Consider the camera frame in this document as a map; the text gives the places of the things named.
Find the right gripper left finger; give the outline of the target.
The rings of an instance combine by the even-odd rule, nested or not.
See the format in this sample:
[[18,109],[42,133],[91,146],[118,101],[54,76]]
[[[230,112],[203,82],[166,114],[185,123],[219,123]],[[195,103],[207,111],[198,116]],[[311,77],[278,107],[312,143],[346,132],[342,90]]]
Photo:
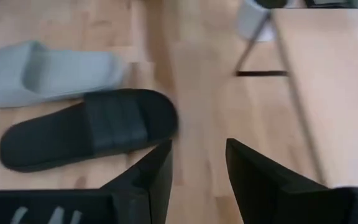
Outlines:
[[168,140],[99,189],[0,190],[0,223],[165,223],[172,169]]

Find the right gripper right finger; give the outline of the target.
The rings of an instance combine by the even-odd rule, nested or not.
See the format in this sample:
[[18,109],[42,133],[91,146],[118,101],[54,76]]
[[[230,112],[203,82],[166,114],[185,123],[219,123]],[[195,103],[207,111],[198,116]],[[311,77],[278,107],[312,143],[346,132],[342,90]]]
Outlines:
[[358,187],[330,189],[234,138],[226,164],[244,223],[358,224]]

